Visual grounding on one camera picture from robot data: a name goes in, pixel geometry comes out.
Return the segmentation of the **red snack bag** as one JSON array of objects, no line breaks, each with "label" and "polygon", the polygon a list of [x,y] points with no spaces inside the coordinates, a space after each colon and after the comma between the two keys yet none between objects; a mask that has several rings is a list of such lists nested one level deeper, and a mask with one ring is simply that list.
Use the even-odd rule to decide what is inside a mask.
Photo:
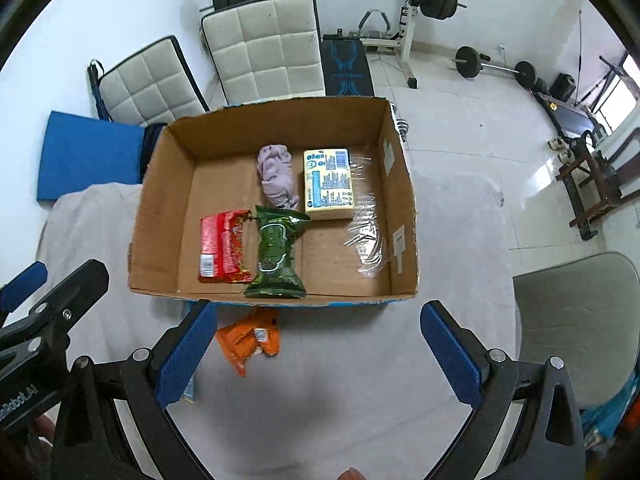
[{"label": "red snack bag", "polygon": [[201,218],[200,282],[245,284],[253,279],[243,256],[243,226],[248,220],[248,209],[229,210]]}]

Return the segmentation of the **green snack bag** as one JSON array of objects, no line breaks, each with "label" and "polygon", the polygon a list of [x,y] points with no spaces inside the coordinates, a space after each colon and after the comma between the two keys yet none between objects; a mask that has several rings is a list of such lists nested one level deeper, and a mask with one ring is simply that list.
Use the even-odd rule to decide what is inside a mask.
[{"label": "green snack bag", "polygon": [[244,295],[250,298],[303,299],[306,288],[294,270],[294,245],[310,218],[292,209],[257,206],[257,274]]}]

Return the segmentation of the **purple cloth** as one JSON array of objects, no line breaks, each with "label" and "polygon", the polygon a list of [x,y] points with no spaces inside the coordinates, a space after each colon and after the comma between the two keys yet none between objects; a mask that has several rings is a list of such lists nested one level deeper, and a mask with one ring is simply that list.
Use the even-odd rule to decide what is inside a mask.
[{"label": "purple cloth", "polygon": [[276,208],[296,210],[299,196],[292,168],[292,155],[283,144],[263,146],[256,159],[262,192]]}]

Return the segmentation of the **yellow tissue pack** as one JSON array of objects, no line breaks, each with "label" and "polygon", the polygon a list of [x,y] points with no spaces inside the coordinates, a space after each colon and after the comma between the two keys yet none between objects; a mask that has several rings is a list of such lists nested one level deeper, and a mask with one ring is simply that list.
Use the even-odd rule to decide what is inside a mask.
[{"label": "yellow tissue pack", "polygon": [[352,170],[347,148],[304,151],[304,208],[311,220],[354,218]]}]

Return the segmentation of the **light blue wrapper strip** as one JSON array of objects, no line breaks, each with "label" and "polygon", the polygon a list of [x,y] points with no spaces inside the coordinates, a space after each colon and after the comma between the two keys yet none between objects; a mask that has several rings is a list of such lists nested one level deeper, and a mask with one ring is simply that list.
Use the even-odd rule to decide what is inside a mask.
[{"label": "light blue wrapper strip", "polygon": [[193,403],[195,400],[195,375],[192,375],[183,389],[181,400]]}]

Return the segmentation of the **grey chair seat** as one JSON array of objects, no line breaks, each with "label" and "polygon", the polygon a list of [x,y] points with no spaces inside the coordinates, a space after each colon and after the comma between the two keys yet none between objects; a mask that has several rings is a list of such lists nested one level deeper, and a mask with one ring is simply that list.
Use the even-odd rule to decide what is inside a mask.
[{"label": "grey chair seat", "polygon": [[601,252],[516,276],[520,359],[561,358],[580,408],[613,399],[639,355],[639,273],[619,252]]}]

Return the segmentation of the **blue mat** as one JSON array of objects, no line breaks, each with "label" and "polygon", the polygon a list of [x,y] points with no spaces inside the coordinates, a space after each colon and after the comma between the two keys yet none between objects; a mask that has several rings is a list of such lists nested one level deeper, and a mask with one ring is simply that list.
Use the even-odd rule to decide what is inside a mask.
[{"label": "blue mat", "polygon": [[95,184],[140,182],[144,129],[62,112],[44,132],[36,200],[54,202]]}]

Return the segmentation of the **beige table cloth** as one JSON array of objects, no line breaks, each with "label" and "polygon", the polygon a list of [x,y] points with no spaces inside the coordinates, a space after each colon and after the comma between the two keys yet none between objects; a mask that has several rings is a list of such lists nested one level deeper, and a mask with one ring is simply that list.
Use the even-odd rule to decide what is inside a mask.
[{"label": "beige table cloth", "polygon": [[[195,400],[172,419],[216,479],[423,479],[468,417],[419,326],[439,300],[487,348],[518,356],[516,305],[497,178],[413,175],[419,291],[378,306],[280,311],[281,351],[238,375],[216,341],[195,376]],[[42,296],[86,260],[110,274],[105,296],[70,331],[70,363],[128,358],[182,318],[178,300],[133,294],[127,254],[141,186],[104,184],[58,200],[37,259]]]}]

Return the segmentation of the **white padded cushion left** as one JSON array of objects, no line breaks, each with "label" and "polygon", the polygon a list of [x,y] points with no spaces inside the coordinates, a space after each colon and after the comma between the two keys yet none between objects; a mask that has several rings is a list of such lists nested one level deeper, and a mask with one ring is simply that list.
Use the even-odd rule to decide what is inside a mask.
[{"label": "white padded cushion left", "polygon": [[174,36],[152,42],[111,70],[93,60],[87,75],[101,120],[147,127],[209,111]]}]

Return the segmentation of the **white padded cushion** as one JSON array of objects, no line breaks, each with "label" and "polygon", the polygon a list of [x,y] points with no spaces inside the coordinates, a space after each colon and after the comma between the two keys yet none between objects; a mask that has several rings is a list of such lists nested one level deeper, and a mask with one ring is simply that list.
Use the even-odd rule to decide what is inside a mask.
[{"label": "white padded cushion", "polygon": [[87,75],[101,120],[147,127],[209,111],[174,36],[152,42],[111,70],[93,60]]},{"label": "white padded cushion", "polygon": [[201,26],[228,104],[326,94],[316,0],[255,0]]}]

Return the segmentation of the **dark wooden stool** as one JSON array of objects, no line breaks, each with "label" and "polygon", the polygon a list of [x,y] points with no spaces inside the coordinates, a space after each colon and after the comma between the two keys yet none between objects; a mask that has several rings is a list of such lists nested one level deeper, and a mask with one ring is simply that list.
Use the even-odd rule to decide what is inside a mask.
[{"label": "dark wooden stool", "polygon": [[[593,132],[585,130],[581,136],[570,140],[573,161],[563,165],[555,177],[566,189],[568,199],[574,211],[574,218],[568,224],[577,228],[584,242],[598,235],[591,229],[591,223],[602,219],[614,209],[626,206],[638,200],[639,191],[623,191],[628,184],[639,182],[639,153],[634,153],[622,166],[615,163],[631,149],[631,144],[639,142],[639,128],[634,128],[611,156],[604,156],[600,150],[589,151],[587,140],[592,140]],[[580,190],[593,184],[598,199],[585,207]]]}]

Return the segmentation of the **clear plastic wrap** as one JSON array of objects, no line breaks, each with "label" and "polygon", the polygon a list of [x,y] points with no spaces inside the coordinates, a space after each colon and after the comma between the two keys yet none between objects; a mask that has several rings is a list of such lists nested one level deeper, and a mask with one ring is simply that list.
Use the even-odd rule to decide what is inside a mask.
[{"label": "clear plastic wrap", "polygon": [[354,215],[347,226],[348,237],[344,246],[356,250],[360,260],[358,272],[366,278],[375,278],[388,263],[386,237],[378,216],[378,204],[373,182],[372,158],[352,156],[352,194]]}]

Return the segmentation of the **black treadmill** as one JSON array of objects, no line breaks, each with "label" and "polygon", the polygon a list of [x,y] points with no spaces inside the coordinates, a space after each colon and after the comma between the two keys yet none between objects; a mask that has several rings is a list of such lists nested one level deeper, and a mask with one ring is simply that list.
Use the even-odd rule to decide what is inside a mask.
[{"label": "black treadmill", "polygon": [[533,92],[533,97],[546,112],[558,136],[564,140],[579,138],[586,131],[590,132],[593,143],[599,143],[606,138],[603,126],[590,112],[541,92]]}]

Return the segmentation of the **white padded cushion centre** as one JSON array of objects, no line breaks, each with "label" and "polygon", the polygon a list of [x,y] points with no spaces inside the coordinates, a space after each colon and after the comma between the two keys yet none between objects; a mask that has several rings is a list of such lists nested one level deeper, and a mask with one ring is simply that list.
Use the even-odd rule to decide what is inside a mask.
[{"label": "white padded cushion centre", "polygon": [[228,104],[326,94],[316,0],[255,0],[201,26]]}]

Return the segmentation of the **black blue weight bench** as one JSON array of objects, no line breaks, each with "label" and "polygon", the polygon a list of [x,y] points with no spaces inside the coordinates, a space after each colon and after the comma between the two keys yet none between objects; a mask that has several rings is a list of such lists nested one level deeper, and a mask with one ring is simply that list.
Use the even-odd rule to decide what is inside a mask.
[{"label": "black blue weight bench", "polygon": [[359,39],[324,37],[320,54],[327,96],[374,96],[366,49]]}]

